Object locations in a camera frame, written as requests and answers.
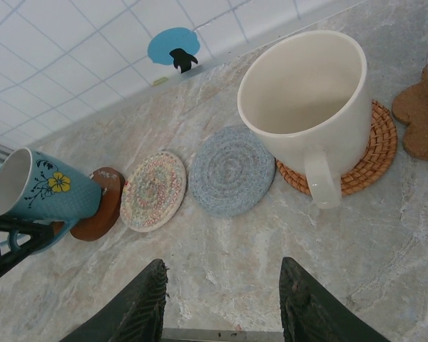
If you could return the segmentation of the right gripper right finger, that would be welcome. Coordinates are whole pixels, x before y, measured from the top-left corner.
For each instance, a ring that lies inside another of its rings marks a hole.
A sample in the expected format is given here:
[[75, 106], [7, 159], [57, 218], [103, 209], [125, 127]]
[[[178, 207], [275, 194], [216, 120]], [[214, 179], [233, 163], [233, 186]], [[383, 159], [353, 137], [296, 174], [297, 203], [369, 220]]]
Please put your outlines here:
[[282, 259], [280, 312], [285, 341], [386, 341], [293, 258]]

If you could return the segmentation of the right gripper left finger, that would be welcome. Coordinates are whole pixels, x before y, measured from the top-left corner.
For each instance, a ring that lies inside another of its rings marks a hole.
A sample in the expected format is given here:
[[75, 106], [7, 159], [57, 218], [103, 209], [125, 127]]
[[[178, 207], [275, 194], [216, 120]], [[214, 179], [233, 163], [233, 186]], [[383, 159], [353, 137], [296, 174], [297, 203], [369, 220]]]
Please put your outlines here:
[[167, 296], [167, 270], [154, 259], [96, 315], [63, 341], [160, 341]]

